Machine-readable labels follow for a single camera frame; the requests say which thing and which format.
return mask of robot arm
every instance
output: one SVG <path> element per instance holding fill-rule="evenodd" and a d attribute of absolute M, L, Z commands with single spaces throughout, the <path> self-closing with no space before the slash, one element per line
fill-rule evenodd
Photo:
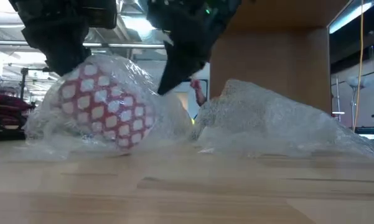
<path fill-rule="evenodd" d="M 91 55 L 83 46 L 89 27 L 116 27 L 116 0 L 10 0 L 25 24 L 28 44 L 47 57 L 60 76 Z M 147 0 L 147 20 L 167 33 L 167 64 L 158 94 L 163 95 L 203 69 L 215 41 L 241 0 Z"/>

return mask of wooden table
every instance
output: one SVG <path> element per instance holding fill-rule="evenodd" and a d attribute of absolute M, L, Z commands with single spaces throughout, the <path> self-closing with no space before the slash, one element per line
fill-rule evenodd
<path fill-rule="evenodd" d="M 1 164 L 0 224 L 374 223 L 374 162 L 366 158 L 196 151 Z"/>

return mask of bubble wrap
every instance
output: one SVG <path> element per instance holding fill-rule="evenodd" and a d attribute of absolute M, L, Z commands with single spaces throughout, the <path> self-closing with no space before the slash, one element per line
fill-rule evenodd
<path fill-rule="evenodd" d="M 62 160 L 129 154 L 140 143 L 176 141 L 192 129 L 175 95 L 159 96 L 154 77 L 122 57 L 93 55 L 62 77 L 25 126 L 19 159 Z"/>
<path fill-rule="evenodd" d="M 229 80 L 219 98 L 201 107 L 191 137 L 203 152 L 301 157 L 331 150 L 374 158 L 374 141 L 323 111 L 239 80 Z"/>

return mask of red and white patterned ball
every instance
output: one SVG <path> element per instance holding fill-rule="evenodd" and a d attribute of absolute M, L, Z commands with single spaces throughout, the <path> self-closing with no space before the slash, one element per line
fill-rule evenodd
<path fill-rule="evenodd" d="M 65 77 L 52 106 L 72 117 L 79 127 L 127 151 L 149 133 L 155 112 L 99 66 L 86 62 Z"/>

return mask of wooden surface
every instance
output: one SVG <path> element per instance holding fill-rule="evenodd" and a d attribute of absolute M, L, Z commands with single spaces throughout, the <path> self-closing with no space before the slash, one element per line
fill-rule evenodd
<path fill-rule="evenodd" d="M 1 164 L 0 224 L 374 223 L 374 162 L 366 158 L 196 151 Z"/>
<path fill-rule="evenodd" d="M 326 27 L 349 2 L 350 0 L 242 0 L 227 33 Z"/>
<path fill-rule="evenodd" d="M 211 97 L 236 78 L 330 114 L 327 29 L 224 35 L 213 48 L 210 78 Z"/>

